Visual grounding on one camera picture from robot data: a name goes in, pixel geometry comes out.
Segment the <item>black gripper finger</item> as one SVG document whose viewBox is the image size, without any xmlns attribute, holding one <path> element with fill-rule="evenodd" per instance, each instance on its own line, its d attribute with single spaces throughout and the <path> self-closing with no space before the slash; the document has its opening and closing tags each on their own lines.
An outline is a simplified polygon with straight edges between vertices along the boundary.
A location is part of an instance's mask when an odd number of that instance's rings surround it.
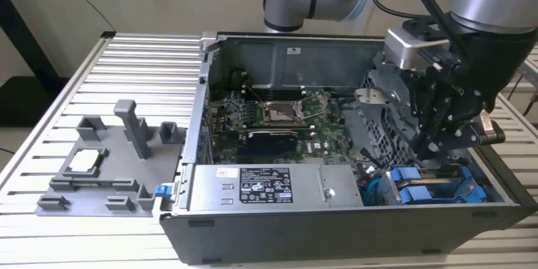
<svg viewBox="0 0 538 269">
<path fill-rule="evenodd" d="M 480 144 L 480 128 L 475 119 L 441 124 L 437 134 L 440 150 L 464 149 Z"/>
<path fill-rule="evenodd" d="M 441 81 L 441 76 L 433 67 L 428 67 L 424 75 L 416 76 L 409 89 L 412 115 L 417 118 L 419 129 L 412 139 L 412 150 L 419 160 L 431 159 L 435 155 L 429 144 L 437 146 L 436 138 L 452 101 L 451 88 Z"/>
</svg>

